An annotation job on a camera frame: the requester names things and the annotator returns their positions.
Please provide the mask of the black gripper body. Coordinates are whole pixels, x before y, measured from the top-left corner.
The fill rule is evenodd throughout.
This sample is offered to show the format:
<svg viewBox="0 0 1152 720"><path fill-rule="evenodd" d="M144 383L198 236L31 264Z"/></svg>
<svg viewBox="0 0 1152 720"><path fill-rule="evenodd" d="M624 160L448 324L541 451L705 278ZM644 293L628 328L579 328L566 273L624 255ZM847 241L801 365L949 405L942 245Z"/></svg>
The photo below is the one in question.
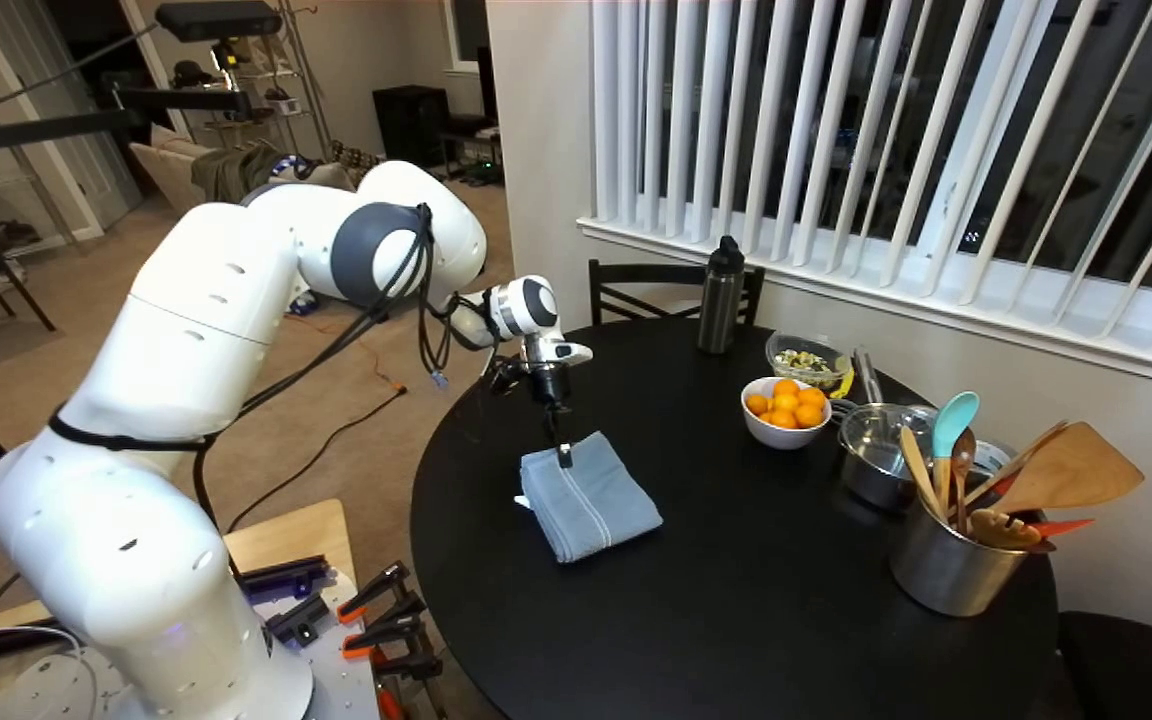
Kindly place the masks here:
<svg viewBox="0 0 1152 720"><path fill-rule="evenodd" d="M589 343L569 342L566 332L541 332L520 342L517 373L541 402L557 402L559 396L557 380L589 360L591 360Z"/></svg>

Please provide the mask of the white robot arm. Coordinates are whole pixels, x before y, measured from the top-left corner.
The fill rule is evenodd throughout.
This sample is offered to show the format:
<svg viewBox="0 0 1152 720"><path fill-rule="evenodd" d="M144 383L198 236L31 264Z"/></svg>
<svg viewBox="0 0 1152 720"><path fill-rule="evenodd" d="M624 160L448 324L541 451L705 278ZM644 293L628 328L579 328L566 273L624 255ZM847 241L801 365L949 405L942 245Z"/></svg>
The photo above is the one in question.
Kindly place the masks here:
<svg viewBox="0 0 1152 720"><path fill-rule="evenodd" d="M484 226L436 176L383 160L353 189L269 183L204 199L140 264L81 390L0 462L0 547L151 720L303 720L311 664L238 586L174 474L233 430L296 287L359 316L424 308L528 376L586 365L551 283L490 287Z"/></svg>

